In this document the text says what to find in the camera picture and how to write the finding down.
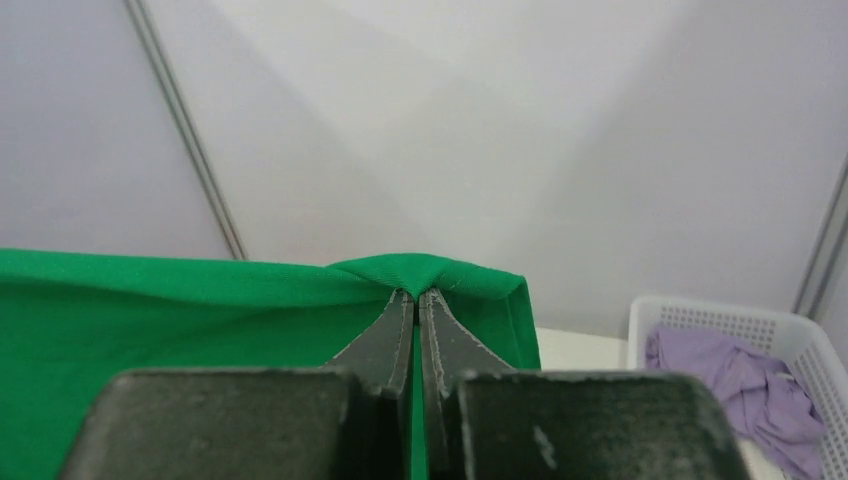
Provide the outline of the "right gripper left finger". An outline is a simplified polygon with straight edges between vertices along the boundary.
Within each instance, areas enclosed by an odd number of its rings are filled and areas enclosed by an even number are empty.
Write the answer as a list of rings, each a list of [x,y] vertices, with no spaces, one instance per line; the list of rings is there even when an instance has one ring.
[[[407,479],[415,303],[318,368],[136,369],[92,404],[63,479]]]

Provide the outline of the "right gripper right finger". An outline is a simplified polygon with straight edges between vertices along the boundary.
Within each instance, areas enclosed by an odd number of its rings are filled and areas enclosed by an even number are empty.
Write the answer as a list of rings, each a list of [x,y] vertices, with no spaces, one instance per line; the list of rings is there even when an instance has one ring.
[[[429,290],[419,300],[433,479],[745,479],[723,410],[664,371],[520,370]]]

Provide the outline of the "green t-shirt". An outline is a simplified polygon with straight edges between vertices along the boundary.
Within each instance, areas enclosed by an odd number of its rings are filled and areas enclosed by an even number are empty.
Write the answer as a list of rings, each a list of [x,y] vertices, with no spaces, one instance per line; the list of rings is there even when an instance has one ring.
[[[541,365],[519,275],[422,253],[327,266],[5,249],[1,475],[52,479],[101,388],[142,367],[316,367],[391,294],[436,288],[510,365]]]

